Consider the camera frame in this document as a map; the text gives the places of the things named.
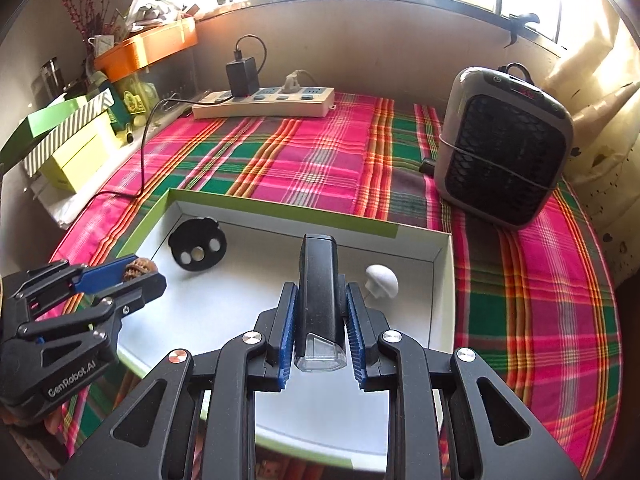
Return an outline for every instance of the mug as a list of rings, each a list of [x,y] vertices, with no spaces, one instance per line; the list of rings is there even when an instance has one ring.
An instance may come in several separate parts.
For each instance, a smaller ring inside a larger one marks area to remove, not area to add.
[[[95,57],[100,57],[108,50],[111,50],[115,45],[114,36],[112,34],[98,34],[89,38],[88,42],[94,47]]]

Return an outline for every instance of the red display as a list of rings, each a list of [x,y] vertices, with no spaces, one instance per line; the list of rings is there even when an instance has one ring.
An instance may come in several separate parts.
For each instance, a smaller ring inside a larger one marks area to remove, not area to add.
[[[524,95],[524,97],[528,97],[529,99],[535,99],[538,96],[537,92],[524,86],[512,86],[511,89],[520,95]]]

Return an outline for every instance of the plastic bag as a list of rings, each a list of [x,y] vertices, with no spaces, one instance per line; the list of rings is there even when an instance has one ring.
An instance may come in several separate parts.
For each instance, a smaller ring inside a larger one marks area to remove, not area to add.
[[[165,25],[182,17],[182,0],[133,0],[129,7],[127,30],[137,32],[149,25]]]

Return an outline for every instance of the blue gripper pad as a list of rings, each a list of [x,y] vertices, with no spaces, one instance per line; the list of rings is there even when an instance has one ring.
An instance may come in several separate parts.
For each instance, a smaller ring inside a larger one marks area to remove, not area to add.
[[[291,372],[291,359],[293,357],[293,330],[295,327],[296,298],[298,297],[298,288],[295,286],[289,299],[289,309],[284,322],[284,330],[282,332],[282,341],[280,342],[280,355],[278,362],[280,368],[278,370],[278,382],[280,387],[284,389],[289,374]]]
[[[82,292],[95,296],[105,288],[122,283],[125,268],[135,259],[137,256],[130,254],[98,267],[87,267],[76,281],[76,294]]]
[[[347,336],[349,337],[349,348],[351,349],[351,362],[353,364],[353,375],[356,377],[360,389],[363,389],[367,381],[367,363],[365,358],[364,341],[360,331],[360,323],[356,316],[356,309],[353,305],[353,296],[347,287],[347,308],[349,319],[347,320]]]

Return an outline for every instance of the power strip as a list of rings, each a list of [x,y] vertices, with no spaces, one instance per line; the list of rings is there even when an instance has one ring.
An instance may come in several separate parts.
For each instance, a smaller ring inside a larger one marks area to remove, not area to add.
[[[334,106],[335,89],[303,87],[294,94],[283,94],[280,88],[260,88],[249,97],[231,97],[231,92],[212,92],[202,102],[217,106],[193,105],[196,119],[246,116],[325,117]]]

